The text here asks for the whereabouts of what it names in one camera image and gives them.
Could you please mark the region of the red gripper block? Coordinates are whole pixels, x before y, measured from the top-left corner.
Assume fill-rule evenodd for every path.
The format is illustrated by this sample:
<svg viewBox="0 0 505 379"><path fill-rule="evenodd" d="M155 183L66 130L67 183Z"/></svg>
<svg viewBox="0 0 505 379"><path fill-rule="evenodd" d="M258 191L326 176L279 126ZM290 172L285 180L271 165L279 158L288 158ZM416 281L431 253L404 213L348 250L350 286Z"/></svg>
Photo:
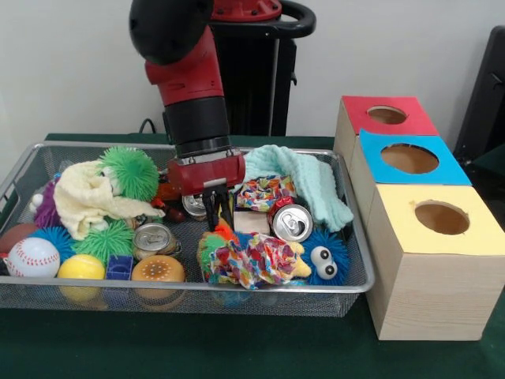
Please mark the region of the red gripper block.
<svg viewBox="0 0 505 379"><path fill-rule="evenodd" d="M167 168L170 184L182 196L203 194L209 231L214 231L219 223L219 207L220 217L233 223L229 190L224 187L217 195L213 189L207 188L219 185L230 188L243 182L245 159L241 153L200 163L184 164L181 159L172 159Z"/></svg>

